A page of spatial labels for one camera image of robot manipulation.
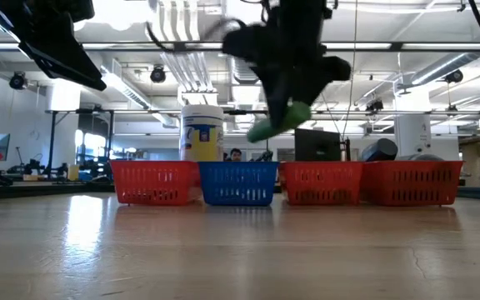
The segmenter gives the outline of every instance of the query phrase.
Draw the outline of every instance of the blue basket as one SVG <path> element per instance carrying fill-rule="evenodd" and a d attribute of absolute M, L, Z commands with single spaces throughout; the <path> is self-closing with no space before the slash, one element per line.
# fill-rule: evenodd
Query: blue basket
<path fill-rule="evenodd" d="M 278 162 L 200 162 L 205 203 L 270 205 L 278 165 Z"/>

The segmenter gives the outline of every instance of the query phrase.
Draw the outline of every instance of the person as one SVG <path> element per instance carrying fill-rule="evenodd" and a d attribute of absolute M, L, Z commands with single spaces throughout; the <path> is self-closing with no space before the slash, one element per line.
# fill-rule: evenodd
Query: person
<path fill-rule="evenodd" d="M 231 161 L 232 162 L 242 161 L 242 151 L 240 151 L 240 149 L 234 148 L 233 150 L 231 150 Z"/>

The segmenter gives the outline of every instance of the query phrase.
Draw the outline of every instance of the plastic basket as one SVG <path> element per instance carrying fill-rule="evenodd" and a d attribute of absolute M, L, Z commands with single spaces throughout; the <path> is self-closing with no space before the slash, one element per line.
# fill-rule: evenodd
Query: plastic basket
<path fill-rule="evenodd" d="M 201 196 L 196 162 L 111 161 L 111 165 L 120 203 L 187 205 Z"/>
<path fill-rule="evenodd" d="M 361 162 L 285 162 L 281 186 L 292 205 L 357 205 Z"/>
<path fill-rule="evenodd" d="M 368 162 L 362 199 L 383 206 L 450 205 L 463 162 Z"/>
<path fill-rule="evenodd" d="M 200 162 L 205 203 L 265 206 L 272 203 L 278 162 Z"/>

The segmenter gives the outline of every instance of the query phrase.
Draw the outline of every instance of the white container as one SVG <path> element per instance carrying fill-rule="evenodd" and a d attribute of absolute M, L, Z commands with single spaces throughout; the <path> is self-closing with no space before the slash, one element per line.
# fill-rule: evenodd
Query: white container
<path fill-rule="evenodd" d="M 181 111 L 182 160 L 223 161 L 223 110 L 212 105 L 187 105 Z"/>

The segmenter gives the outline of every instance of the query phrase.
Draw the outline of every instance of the green object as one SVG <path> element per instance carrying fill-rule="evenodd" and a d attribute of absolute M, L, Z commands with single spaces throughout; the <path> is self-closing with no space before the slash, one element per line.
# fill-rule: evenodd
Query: green object
<path fill-rule="evenodd" d="M 287 108 L 281 127 L 274 128 L 269 119 L 262 120 L 249 130 L 247 140 L 250 143 L 256 143 L 273 138 L 290 129 L 297 128 L 299 125 L 305 123 L 305 121 L 310 120 L 310 117 L 310 107 L 307 104 L 303 102 L 293 102 L 292 105 Z"/>

